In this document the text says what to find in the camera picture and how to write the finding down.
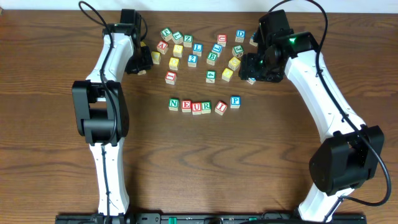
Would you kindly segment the blue P block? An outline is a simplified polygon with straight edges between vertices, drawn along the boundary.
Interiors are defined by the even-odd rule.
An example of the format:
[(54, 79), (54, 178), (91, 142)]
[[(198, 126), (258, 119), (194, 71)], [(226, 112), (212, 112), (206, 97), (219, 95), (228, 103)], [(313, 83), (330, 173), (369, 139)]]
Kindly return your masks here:
[(230, 98), (230, 108), (238, 109), (241, 106), (241, 97), (240, 96), (231, 96)]

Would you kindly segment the green N block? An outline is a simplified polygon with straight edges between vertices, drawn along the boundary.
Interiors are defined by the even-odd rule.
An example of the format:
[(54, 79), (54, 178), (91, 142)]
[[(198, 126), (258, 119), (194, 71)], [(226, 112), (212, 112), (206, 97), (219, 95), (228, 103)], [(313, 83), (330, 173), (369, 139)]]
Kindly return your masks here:
[(169, 99), (169, 110), (170, 111), (178, 111), (179, 109), (179, 99), (170, 98)]

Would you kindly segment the red E block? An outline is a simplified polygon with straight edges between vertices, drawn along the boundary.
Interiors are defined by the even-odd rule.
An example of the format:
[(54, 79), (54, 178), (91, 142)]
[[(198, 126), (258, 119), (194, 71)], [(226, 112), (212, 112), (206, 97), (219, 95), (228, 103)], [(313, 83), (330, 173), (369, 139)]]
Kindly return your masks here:
[(192, 101), (191, 100), (182, 100), (181, 108), (182, 108), (182, 112), (190, 113), (192, 111)]

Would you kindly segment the red U block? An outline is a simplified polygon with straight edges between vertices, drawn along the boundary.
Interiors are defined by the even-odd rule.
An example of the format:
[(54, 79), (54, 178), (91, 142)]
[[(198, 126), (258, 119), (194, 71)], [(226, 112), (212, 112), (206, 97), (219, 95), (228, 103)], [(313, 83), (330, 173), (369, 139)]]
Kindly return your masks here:
[(202, 107), (200, 102), (192, 103), (192, 114), (193, 115), (202, 114)]

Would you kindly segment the green R block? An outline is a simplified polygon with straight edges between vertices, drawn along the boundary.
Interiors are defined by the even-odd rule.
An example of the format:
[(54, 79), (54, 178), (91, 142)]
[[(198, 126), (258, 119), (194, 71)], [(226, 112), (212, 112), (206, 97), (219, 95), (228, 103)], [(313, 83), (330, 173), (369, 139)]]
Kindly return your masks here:
[(211, 113), (211, 102), (210, 101), (203, 101), (201, 103), (201, 112), (203, 114)]

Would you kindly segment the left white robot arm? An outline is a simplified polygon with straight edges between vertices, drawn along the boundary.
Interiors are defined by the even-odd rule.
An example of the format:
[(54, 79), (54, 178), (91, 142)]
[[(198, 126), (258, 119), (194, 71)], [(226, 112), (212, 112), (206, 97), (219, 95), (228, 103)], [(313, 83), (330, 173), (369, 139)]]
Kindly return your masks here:
[(94, 223), (124, 223), (129, 207), (124, 171), (123, 146), (129, 132), (129, 113), (122, 89), (125, 73), (150, 70), (150, 48), (141, 46), (146, 24), (134, 9), (123, 9), (118, 23), (103, 26), (103, 48), (84, 81), (75, 81), (72, 97), (78, 132), (88, 143), (96, 165), (99, 187), (98, 213)]

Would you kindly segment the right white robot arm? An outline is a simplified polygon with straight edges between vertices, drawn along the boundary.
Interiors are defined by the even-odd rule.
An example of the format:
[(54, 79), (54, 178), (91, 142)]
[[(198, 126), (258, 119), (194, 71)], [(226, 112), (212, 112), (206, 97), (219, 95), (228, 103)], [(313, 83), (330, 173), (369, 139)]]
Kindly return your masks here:
[(283, 10), (259, 20), (255, 53), (242, 58), (242, 80), (278, 83), (287, 78), (304, 100), (320, 136), (309, 162), (313, 184), (293, 214), (265, 213), (261, 223), (365, 223), (364, 215), (339, 215), (337, 208), (355, 189), (372, 179), (381, 159), (384, 134), (369, 127), (350, 107), (333, 81), (321, 53), (322, 43), (309, 32), (296, 33)]

